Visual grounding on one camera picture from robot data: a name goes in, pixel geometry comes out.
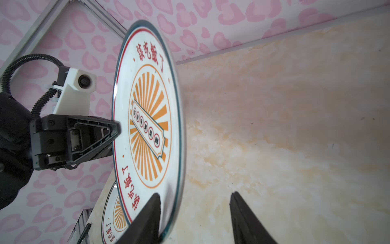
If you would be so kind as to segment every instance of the beige marble surface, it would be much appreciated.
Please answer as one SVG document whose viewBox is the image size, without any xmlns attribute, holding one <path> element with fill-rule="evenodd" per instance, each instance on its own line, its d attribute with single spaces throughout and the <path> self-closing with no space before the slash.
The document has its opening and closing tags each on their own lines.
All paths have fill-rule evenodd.
<svg viewBox="0 0 390 244">
<path fill-rule="evenodd" d="M 388 243 L 389 23 L 378 15 L 177 66 L 187 172 L 165 243 L 234 243 L 234 191 L 280 244 Z"/>
<path fill-rule="evenodd" d="M 108 194 L 110 193 L 112 184 L 114 184 L 114 182 L 115 171 L 113 169 L 87 221 L 87 223 L 91 224 L 91 228 L 88 232 L 89 241 L 91 242 L 91 244 L 103 243 L 101 239 L 101 219 L 103 217 L 104 205 L 106 204 Z"/>
</svg>

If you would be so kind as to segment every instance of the orange sunburst pattern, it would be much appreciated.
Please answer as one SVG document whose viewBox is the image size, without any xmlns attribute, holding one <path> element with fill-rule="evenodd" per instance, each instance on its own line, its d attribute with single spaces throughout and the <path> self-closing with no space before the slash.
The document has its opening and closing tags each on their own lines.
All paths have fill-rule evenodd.
<svg viewBox="0 0 390 244">
<path fill-rule="evenodd" d="M 114 227 L 118 232 L 123 231 L 127 227 L 127 222 L 122 210 L 121 203 L 119 202 L 119 197 L 117 198 L 115 203 L 113 219 Z"/>
<path fill-rule="evenodd" d="M 163 130 L 161 145 L 162 155 L 156 157 L 146 142 L 148 134 L 144 134 L 142 128 L 137 128 L 129 117 L 130 152 L 133 156 L 134 166 L 142 182 L 149 188 L 156 187 L 165 175 L 170 153 L 170 108 L 168 104 L 165 86 L 161 77 L 153 67 L 140 69 L 131 91 L 131 103 L 136 101 L 144 111 Z"/>
</svg>

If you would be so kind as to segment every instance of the orange circle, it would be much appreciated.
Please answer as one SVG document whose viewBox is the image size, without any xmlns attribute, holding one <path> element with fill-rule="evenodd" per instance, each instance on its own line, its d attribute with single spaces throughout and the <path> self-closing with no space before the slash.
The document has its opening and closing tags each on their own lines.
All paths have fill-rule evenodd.
<svg viewBox="0 0 390 244">
<path fill-rule="evenodd" d="M 150 67 L 152 67 L 152 68 L 157 72 L 157 74 L 158 74 L 158 76 L 160 77 L 161 82 L 162 82 L 162 84 L 163 84 L 163 86 L 164 86 L 165 93 L 168 94 L 168 93 L 167 93 L 167 89 L 165 88 L 165 83 L 164 83 L 164 81 L 163 81 L 163 78 L 161 77 L 161 75 L 160 75 L 160 73 L 158 72 L 158 70 L 157 70 L 154 66 L 152 66 L 152 65 L 150 65 L 150 64 L 144 64 L 141 68 L 139 68 L 139 70 L 137 71 L 137 73 L 136 73 L 135 76 L 134 76 L 134 80 L 133 80 L 133 85 L 132 85 L 132 87 L 131 87 L 131 91 L 133 90 L 133 86 L 134 86 L 134 84 L 136 83 L 136 82 L 135 82 L 135 79 L 137 78 L 138 73 L 139 73 L 140 70 L 141 70 L 143 67 L 145 67 L 145 66 L 150 66 Z M 167 100 L 168 100 L 167 103 L 168 103 L 168 108 L 169 108 L 170 128 L 171 128 L 171 130 L 170 130 L 170 141 L 171 141 L 171 143 L 172 143 L 172 117 L 171 117 L 171 114 L 170 114 L 170 104 L 169 104 L 168 95 L 167 95 Z M 131 95 L 130 95 L 130 99 L 129 99 L 129 108 L 128 108 L 128 110 L 130 109 L 130 105 L 131 105 Z M 128 133 L 129 133 L 129 144 L 131 145 L 130 130 L 128 130 Z M 147 186 L 147 185 L 143 182 L 143 180 L 141 179 L 140 175 L 138 174 L 137 168 L 136 168 L 135 163 L 134 163 L 135 160 L 134 160 L 133 154 L 131 153 L 131 147 L 130 147 L 130 154 L 131 154 L 131 158 L 132 158 L 132 160 L 133 160 L 133 165 L 134 165 L 135 172 L 137 173 L 138 178 L 141 180 L 141 182 L 142 182 L 142 184 L 143 184 L 144 186 L 146 186 L 147 188 L 150 188 L 150 189 L 154 189 L 154 188 L 158 187 L 158 186 L 161 184 L 161 182 L 164 180 L 165 175 L 166 175 L 166 173 L 167 173 L 167 171 L 168 171 L 168 166 L 169 166 L 169 161 L 170 161 L 171 149 L 172 149 L 172 146 L 169 148 L 169 158 L 168 158 L 168 162 L 167 162 L 167 167 L 166 167 L 166 169 L 165 169 L 165 172 L 164 172 L 164 175 L 163 175 L 162 179 L 160 180 L 160 182 L 159 182 L 157 185 L 155 185 L 155 186 L 153 186 L 153 187 L 150 187 L 150 186 Z"/>
</svg>

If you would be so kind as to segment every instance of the black cable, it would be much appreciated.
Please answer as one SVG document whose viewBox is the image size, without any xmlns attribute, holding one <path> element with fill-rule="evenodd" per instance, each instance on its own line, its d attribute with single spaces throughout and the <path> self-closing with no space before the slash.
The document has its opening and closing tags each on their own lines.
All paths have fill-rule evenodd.
<svg viewBox="0 0 390 244">
<path fill-rule="evenodd" d="M 33 60 L 47 60 L 58 67 L 64 66 L 61 61 L 56 59 L 53 56 L 47 55 L 47 54 L 41 54 L 41 53 L 34 53 L 34 54 L 29 54 L 23 57 L 20 57 L 16 59 L 12 64 L 10 64 L 4 71 L 2 79 L 1 79 L 1 88 L 4 92 L 8 93 L 11 95 L 11 88 L 10 88 L 10 83 L 11 83 L 11 78 L 12 75 L 15 73 L 15 71 L 22 66 L 23 64 L 33 61 Z M 33 119 L 37 119 L 41 117 L 41 111 L 45 104 L 49 101 L 50 98 L 54 97 L 55 93 L 57 92 L 56 89 L 49 88 L 49 90 L 34 104 L 31 114 Z"/>
<path fill-rule="evenodd" d="M 49 88 L 47 92 L 41 96 L 41 98 L 34 104 L 34 107 L 32 107 L 31 114 L 32 119 L 38 119 L 41 117 L 41 111 L 45 104 L 49 101 L 50 98 L 54 97 L 55 93 L 57 92 L 54 88 Z"/>
<path fill-rule="evenodd" d="M 7 67 L 7 69 L 4 71 L 3 76 L 2 76 L 2 80 L 1 80 L 2 90 L 5 91 L 6 93 L 12 95 L 11 89 L 10 89 L 12 75 L 15 73 L 15 71 L 21 65 L 23 65 L 29 61 L 39 60 L 39 59 L 50 61 L 50 62 L 54 63 L 55 65 L 57 65 L 58 67 L 64 66 L 64 64 L 61 63 L 61 61 L 59 61 L 55 57 L 47 55 L 47 54 L 34 53 L 34 54 L 29 54 L 29 55 L 20 57 L 20 58 L 16 59 L 12 64 L 10 64 Z"/>
</svg>

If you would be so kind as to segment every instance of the white bracket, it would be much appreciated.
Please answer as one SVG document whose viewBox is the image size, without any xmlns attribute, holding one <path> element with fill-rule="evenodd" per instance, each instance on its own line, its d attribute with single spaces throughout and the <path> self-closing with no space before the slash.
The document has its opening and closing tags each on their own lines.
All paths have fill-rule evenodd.
<svg viewBox="0 0 390 244">
<path fill-rule="evenodd" d="M 82 75 L 88 76 L 91 80 L 87 88 L 81 88 L 78 84 L 78 79 Z M 69 68 L 64 86 L 54 85 L 53 88 L 62 91 L 53 114 L 89 115 L 90 93 L 96 90 L 96 75 L 81 69 Z"/>
</svg>

